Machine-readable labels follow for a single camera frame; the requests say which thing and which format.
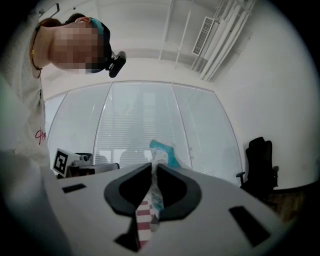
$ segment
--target striped cloth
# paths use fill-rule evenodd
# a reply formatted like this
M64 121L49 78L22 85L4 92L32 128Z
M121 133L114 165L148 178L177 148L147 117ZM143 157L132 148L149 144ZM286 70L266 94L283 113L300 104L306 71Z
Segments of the striped cloth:
M148 193L135 212L141 248L151 239L150 221L154 214L151 195Z

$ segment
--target air vent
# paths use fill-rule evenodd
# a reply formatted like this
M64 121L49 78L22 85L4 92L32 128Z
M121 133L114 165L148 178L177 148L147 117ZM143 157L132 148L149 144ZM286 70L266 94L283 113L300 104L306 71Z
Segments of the air vent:
M198 38L196 39L195 45L192 50L193 54L197 56L200 55L213 24L214 24L214 20L212 18L209 18L209 17L204 18L201 30L199 32Z

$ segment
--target black device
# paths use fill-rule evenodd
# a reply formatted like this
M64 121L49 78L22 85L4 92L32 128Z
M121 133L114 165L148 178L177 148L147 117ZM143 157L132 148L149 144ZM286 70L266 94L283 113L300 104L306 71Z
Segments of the black device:
M117 55L112 52L112 57L105 63L105 70L109 71L109 77L115 78L122 67L126 64L127 56L124 51L120 51Z

